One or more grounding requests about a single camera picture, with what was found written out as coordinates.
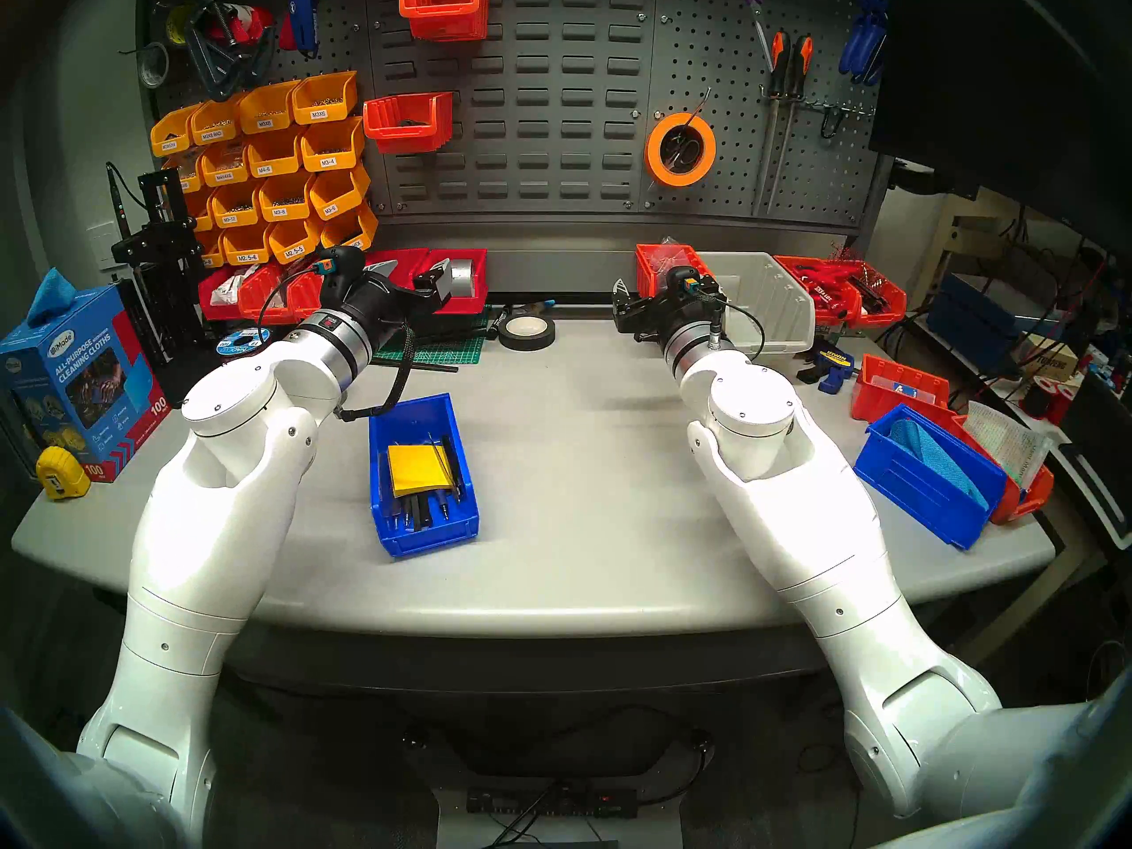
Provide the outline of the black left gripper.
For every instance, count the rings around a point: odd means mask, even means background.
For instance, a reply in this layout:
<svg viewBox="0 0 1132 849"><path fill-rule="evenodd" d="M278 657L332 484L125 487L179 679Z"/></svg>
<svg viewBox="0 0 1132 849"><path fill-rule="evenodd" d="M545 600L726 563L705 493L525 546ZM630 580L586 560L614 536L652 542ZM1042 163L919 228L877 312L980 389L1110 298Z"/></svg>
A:
<svg viewBox="0 0 1132 849"><path fill-rule="evenodd" d="M346 314L362 324L421 324L432 315L432 302L451 299L451 268L429 268L415 275L412 288L392 282L398 259L366 263L365 273L346 292Z"/></svg>

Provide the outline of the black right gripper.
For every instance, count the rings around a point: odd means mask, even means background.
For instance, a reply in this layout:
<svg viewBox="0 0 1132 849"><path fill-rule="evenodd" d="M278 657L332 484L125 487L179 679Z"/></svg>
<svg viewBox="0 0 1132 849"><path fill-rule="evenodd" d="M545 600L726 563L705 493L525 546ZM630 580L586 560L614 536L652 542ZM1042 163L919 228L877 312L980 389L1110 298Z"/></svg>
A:
<svg viewBox="0 0 1132 849"><path fill-rule="evenodd" d="M638 343L666 344L687 325L706 323L722 331L723 295L701 285L664 289L653 298L638 298L624 278L614 283L614 312L626 314L633 305L633 337Z"/></svg>

